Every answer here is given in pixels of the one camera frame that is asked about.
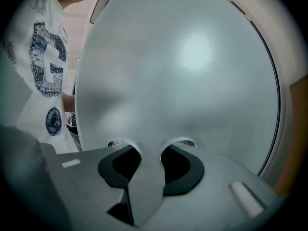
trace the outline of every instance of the white t-shirt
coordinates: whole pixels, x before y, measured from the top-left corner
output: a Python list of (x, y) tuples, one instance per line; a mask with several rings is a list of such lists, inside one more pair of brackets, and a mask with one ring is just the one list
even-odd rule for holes
[(13, 68), (32, 90), (17, 127), (56, 152), (77, 152), (66, 127), (62, 89), (68, 86), (67, 35), (58, 0), (24, 0), (3, 36)]

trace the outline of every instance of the graphic print on shirt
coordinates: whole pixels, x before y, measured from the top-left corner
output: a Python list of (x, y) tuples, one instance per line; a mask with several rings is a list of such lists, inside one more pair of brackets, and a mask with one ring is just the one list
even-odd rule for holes
[(66, 49), (61, 38), (49, 33), (44, 22), (35, 23), (29, 53), (36, 88), (45, 97), (59, 96), (66, 63)]
[(56, 136), (62, 129), (62, 120), (60, 112), (57, 108), (53, 107), (48, 111), (46, 116), (46, 128), (51, 136)]

